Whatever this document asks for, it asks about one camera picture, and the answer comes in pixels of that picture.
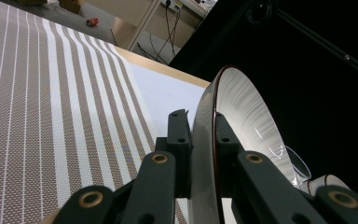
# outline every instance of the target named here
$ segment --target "electrical outlet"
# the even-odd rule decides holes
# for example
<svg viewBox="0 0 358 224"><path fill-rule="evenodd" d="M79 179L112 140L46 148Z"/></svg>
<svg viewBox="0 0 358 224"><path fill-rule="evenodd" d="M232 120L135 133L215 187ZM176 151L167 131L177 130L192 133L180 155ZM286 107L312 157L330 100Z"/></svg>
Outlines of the electrical outlet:
<svg viewBox="0 0 358 224"><path fill-rule="evenodd" d="M164 5L164 6L167 6L167 1L166 0L161 0L161 3ZM183 3L181 3L179 0L171 0L171 4L169 6L170 9L176 11L176 7L178 8L182 8L182 5Z"/></svg>

